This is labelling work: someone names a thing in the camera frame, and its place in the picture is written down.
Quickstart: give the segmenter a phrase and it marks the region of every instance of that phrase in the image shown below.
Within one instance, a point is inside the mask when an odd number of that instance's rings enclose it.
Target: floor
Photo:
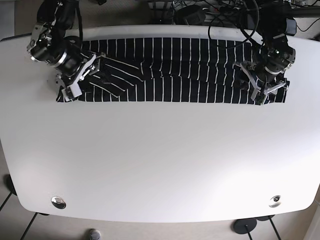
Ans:
[[[42,0],[16,2],[15,35],[32,31],[41,2]],[[135,0],[108,0],[103,6],[98,6],[94,0],[83,0],[80,1],[80,8],[85,28],[147,24],[150,19],[148,5]],[[306,29],[312,22],[311,18],[299,19],[298,25],[301,29]],[[312,38],[318,33],[320,33],[320,21],[309,31],[299,31],[296,36]],[[9,174],[9,170],[0,144],[0,178],[6,174]],[[3,181],[0,180],[0,203],[8,194]],[[320,200],[320,191],[316,199]],[[302,211],[276,215],[273,220],[282,239],[303,240],[316,207],[316,204],[312,204]],[[0,239],[20,239],[33,215],[33,212],[25,210],[20,205],[16,196],[11,196],[0,213]],[[104,240],[247,240],[247,235],[237,235],[231,231],[232,223],[233,220],[199,223],[129,223],[38,215],[25,240],[85,240],[86,233],[92,228],[99,229]],[[252,232],[252,237],[260,240],[277,239],[269,222],[259,222]]]

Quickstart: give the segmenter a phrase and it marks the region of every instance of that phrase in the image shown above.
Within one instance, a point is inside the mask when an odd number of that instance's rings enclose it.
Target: black cable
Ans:
[[[215,16],[215,17],[213,17],[213,19],[212,19],[211,22],[210,22],[210,25],[212,25],[212,23],[213,23],[216,19],[218,19],[219,22],[221,23],[222,27],[224,28],[224,27],[225,27],[225,24],[224,24],[224,22],[223,22],[219,17],[220,17],[220,14],[217,15],[217,16]]]
[[[83,27],[82,27],[82,16],[81,16],[81,13],[80,13],[80,8],[79,8],[79,2],[75,8],[75,11],[76,11],[76,15],[78,17],[78,23],[79,23],[79,38],[80,38],[80,42],[81,42],[81,45],[82,45],[82,42],[84,40],[84,32],[83,32]]]
[[[2,205],[0,206],[0,211],[4,208],[4,206],[6,205],[7,201],[9,200],[9,198],[12,195],[12,191],[9,193],[9,195],[6,197],[6,199],[4,200],[4,202],[2,203]]]
[[[210,6],[214,7],[215,9],[217,9],[215,6],[211,5],[210,3],[208,3],[206,0],[204,1],[206,2],[207,4],[209,4]],[[237,48],[243,44],[245,44],[248,40],[250,40],[252,38],[252,36],[256,33],[257,31],[257,28],[258,28],[258,25],[259,25],[259,20],[260,20],[260,16],[259,16],[259,6],[256,2],[256,0],[252,0],[254,6],[255,6],[255,10],[256,10],[256,22],[255,22],[255,26],[254,26],[254,29],[252,31],[252,33],[247,36],[245,38],[245,40],[243,40],[242,42],[238,43],[238,44],[235,44],[234,46],[229,46],[229,47],[225,47],[225,46],[219,46],[218,44],[216,45],[218,48],[220,49],[234,49],[234,48]],[[209,25],[209,28],[208,28],[208,37],[210,39],[210,41],[212,40],[211,36],[210,36],[210,30],[211,30],[211,24]]]
[[[34,215],[33,215],[33,218],[31,219],[29,225],[26,227],[22,237],[20,238],[20,240],[23,240],[25,238],[25,236],[27,235],[27,232],[29,231],[29,228],[31,227],[32,223],[34,222],[34,220],[36,219],[36,216],[38,215],[38,213],[36,212]]]
[[[320,0],[315,0],[314,3],[312,3],[310,6],[314,6],[317,2],[319,2]]]
[[[313,24],[315,24],[317,21],[319,21],[320,20],[320,18],[318,18],[317,20],[315,20],[306,30],[301,30],[301,28],[298,26],[298,24],[296,25],[297,27],[298,27],[298,29],[301,31],[301,32],[306,32],[306,31],[308,31],[311,27],[312,27],[312,25]]]

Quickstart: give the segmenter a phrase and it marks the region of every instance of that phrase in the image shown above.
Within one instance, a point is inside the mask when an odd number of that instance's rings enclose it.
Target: folded cloth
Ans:
[[[79,82],[84,102],[191,102],[258,104],[253,86],[240,88],[241,70],[234,62],[252,61],[250,43],[196,38],[128,38],[83,42],[85,51],[105,53],[100,72]],[[268,103],[284,103],[289,81],[270,94]],[[57,102],[65,102],[62,92]]]

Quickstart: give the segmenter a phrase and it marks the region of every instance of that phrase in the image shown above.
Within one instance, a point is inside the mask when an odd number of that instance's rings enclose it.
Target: screw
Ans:
[[[275,196],[274,198],[273,198],[273,201],[274,202],[278,202],[280,200],[280,197],[279,196]]]

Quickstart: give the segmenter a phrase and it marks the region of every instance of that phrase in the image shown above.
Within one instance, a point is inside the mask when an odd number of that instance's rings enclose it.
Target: white stripe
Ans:
[[[118,39],[115,40],[115,57],[118,57]]]
[[[207,82],[207,84],[206,84],[206,97],[205,97],[206,103],[208,103],[208,98],[209,98],[209,83]]]
[[[226,84],[226,79],[227,79],[227,68],[226,68],[226,65],[227,65],[227,62],[228,62],[228,49],[225,50],[225,63],[224,63],[224,79],[223,79],[223,85]]]
[[[152,38],[152,63],[150,65],[150,73],[151,73],[151,78],[154,78],[154,72],[152,71],[152,67],[154,66],[154,41],[155,39]]]
[[[179,74],[178,74],[179,76],[181,75],[181,67],[182,67],[182,38],[180,38],[180,66],[179,66]]]
[[[240,92],[239,92],[239,102],[238,102],[238,104],[240,104],[240,102],[241,102],[241,89],[240,89]]]
[[[80,54],[86,58],[89,58],[87,55],[84,55],[82,52],[80,52]]]
[[[144,81],[144,101],[147,101],[147,85],[146,85],[146,81]]]
[[[283,96],[282,96],[282,103],[284,103],[284,101],[285,101],[285,95],[286,95],[286,90],[284,89],[284,91],[283,91]]]
[[[117,70],[119,70],[120,72],[123,72],[124,74],[127,74],[127,75],[129,75],[129,76],[131,76],[131,77],[134,77],[134,78],[136,78],[136,79],[139,79],[139,80],[142,82],[142,80],[141,80],[140,77],[138,77],[138,76],[131,75],[130,73],[127,73],[126,71],[123,71],[123,70],[121,70],[121,69],[119,69],[119,68],[116,68],[116,67],[114,67],[114,66],[111,66],[111,65],[108,65],[108,64],[105,64],[105,65],[107,65],[107,66],[109,66],[109,67],[112,67],[112,68],[114,68],[114,69],[117,69]]]
[[[111,61],[114,61],[114,62],[117,62],[117,63],[120,63],[120,64],[124,64],[124,65],[127,65],[127,66],[129,66],[129,67],[132,67],[132,68],[135,68],[135,69],[138,69],[138,70],[139,70],[138,67],[133,66],[133,65],[130,65],[130,64],[126,63],[126,62],[119,61],[119,60],[116,60],[116,59],[113,59],[113,58],[110,58],[110,57],[107,57],[107,56],[106,56],[105,58],[106,58],[106,59],[109,59],[109,60],[111,60]]]
[[[236,61],[237,61],[236,48],[234,48],[234,62],[236,62]],[[233,66],[233,75],[232,75],[231,87],[233,87],[234,84],[235,84],[235,72],[236,72],[236,69],[235,69],[235,66]]]
[[[234,88],[231,87],[231,103],[232,103],[233,97],[234,97]]]
[[[180,102],[182,102],[182,77],[180,77]]]
[[[215,93],[214,93],[214,103],[217,101],[217,90],[218,90],[218,85],[215,85]]]
[[[198,93],[197,93],[197,103],[199,102],[199,96],[200,96],[200,82],[198,81]]]
[[[159,68],[159,71],[161,72],[162,71],[162,65],[163,65],[163,62],[164,62],[164,38],[162,37],[161,38],[161,64],[160,64],[160,68]]]
[[[136,39],[133,39],[133,59],[136,60]]]
[[[127,58],[127,39],[124,40],[124,58]]]
[[[170,102],[173,102],[174,100],[174,77],[171,76],[171,99]]]
[[[210,62],[210,42],[208,40],[208,62],[207,62],[207,66],[208,66],[208,71],[206,72],[206,82],[209,81],[209,71],[210,71],[210,66],[209,66],[209,62]]]
[[[115,86],[116,88],[120,89],[121,91],[125,92],[126,90],[122,89],[121,87],[119,87],[118,85],[112,83],[112,82],[109,82],[109,84]]]
[[[145,75],[145,74],[144,74],[144,68],[142,67],[142,64],[143,64],[144,62],[145,62],[145,61],[140,62],[140,70],[141,70],[141,74],[142,74],[142,75]]]
[[[251,42],[249,42],[249,44],[250,44],[250,46],[251,46],[251,62],[253,62],[253,59],[252,59],[252,57],[253,57],[253,48],[252,48],[252,44],[251,44]]]
[[[172,71],[172,55],[174,51],[174,40],[171,38],[171,56],[170,56],[170,69],[169,69],[169,74],[171,74]]]
[[[196,78],[197,80],[199,80],[200,78],[200,61],[201,61],[201,39],[199,39],[199,61],[198,61],[198,77]]]
[[[162,102],[165,99],[165,79],[162,77]]]
[[[249,93],[250,93],[249,91],[246,92],[246,103],[245,103],[245,104],[248,104],[248,101],[249,101]]]
[[[244,62],[245,61],[245,45],[244,44],[242,44],[242,62]]]
[[[138,85],[135,85],[135,101],[138,102]]]
[[[153,79],[153,101],[156,100],[156,80]]]
[[[131,86],[134,86],[131,82],[129,82],[129,81],[127,81],[127,80],[125,80],[125,79],[123,79],[123,78],[121,78],[121,77],[119,77],[119,76],[112,75],[112,74],[111,74],[111,76],[113,76],[113,77],[115,77],[115,78],[118,78],[118,79],[121,79],[122,81],[125,81],[127,84],[130,84]]]
[[[190,85],[189,85],[189,103],[191,101],[191,80],[190,81]]]
[[[218,62],[219,62],[219,48],[217,47],[216,48],[216,52],[217,52],[217,55],[216,55],[216,63],[215,63],[215,68],[216,68],[216,73],[215,73],[215,80],[214,80],[214,83],[216,84],[217,83],[217,79],[218,79],[218,73],[219,73],[219,70],[218,70]]]
[[[92,82],[89,82],[89,83],[90,83],[91,85],[94,85],[94,86],[100,88],[100,89],[105,90],[106,92],[110,93],[112,96],[114,96],[114,97],[117,98],[116,95],[114,95],[112,92],[108,91],[107,89],[103,88],[102,86],[96,85],[96,84],[94,84],[94,83],[92,83]]]
[[[226,96],[226,86],[223,85],[223,96],[222,96],[222,102],[225,103],[226,100],[225,100],[225,96]]]
[[[189,43],[189,48],[190,48],[190,57],[189,57],[189,74],[188,74],[188,79],[190,78],[190,74],[191,74],[191,38],[190,38],[190,43]]]

